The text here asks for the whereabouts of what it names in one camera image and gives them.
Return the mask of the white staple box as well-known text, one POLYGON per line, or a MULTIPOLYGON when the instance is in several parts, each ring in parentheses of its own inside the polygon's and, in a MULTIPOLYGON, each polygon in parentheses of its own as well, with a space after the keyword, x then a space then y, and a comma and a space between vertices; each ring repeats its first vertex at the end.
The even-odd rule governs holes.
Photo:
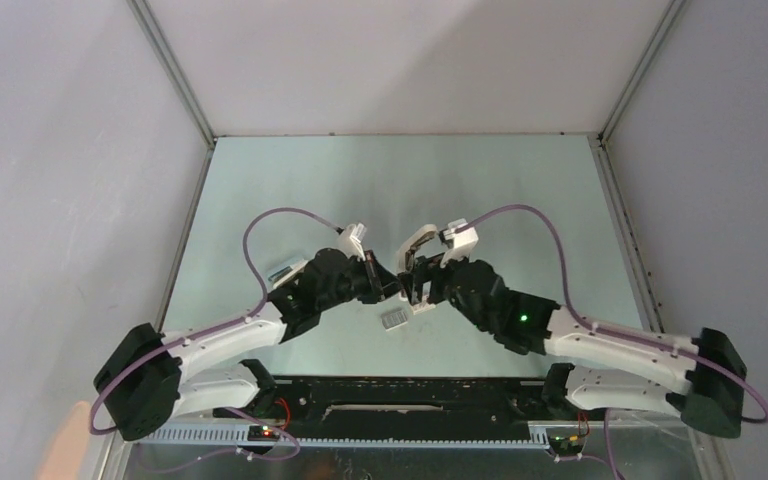
POLYGON ((422 313, 429 312, 429 311, 433 310, 435 307, 436 307, 435 304, 429 303, 428 301, 423 300, 423 301, 421 301, 420 303, 418 303, 416 305, 411 305, 410 306, 410 310, 411 310, 411 313, 414 316, 417 316, 417 315, 420 315, 422 313))

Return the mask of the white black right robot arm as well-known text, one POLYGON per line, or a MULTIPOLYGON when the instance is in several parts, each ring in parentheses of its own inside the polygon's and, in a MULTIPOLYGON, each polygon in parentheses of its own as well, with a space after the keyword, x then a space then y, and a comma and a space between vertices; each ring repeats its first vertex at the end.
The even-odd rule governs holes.
POLYGON ((421 258, 397 275, 411 305, 447 302, 517 354, 558 357, 541 392, 545 411, 648 410, 710 436, 736 439, 744 422, 747 367, 729 337, 647 333, 578 320, 572 309, 507 287, 485 261, 421 258))

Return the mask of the grey staple strip block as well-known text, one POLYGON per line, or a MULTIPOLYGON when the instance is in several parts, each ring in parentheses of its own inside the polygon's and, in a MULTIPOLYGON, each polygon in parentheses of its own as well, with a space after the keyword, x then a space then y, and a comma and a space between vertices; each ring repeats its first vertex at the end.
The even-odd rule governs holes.
POLYGON ((405 326, 408 321, 409 316, 404 309, 387 311, 381 315, 381 324, 386 331, 405 326))

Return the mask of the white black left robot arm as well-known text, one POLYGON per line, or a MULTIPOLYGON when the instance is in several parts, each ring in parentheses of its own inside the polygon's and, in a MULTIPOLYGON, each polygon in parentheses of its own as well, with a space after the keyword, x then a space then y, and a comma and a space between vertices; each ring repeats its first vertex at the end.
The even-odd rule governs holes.
POLYGON ((202 330, 169 335, 143 323, 131 328, 93 380, 105 409, 126 441, 152 434, 170 419, 216 408, 264 416, 276 403, 273 380, 257 360, 220 365, 259 348, 278 346, 318 326, 326 311, 346 303, 375 305, 399 294, 398 277, 371 251, 347 255, 326 248, 279 271, 250 313, 202 330))

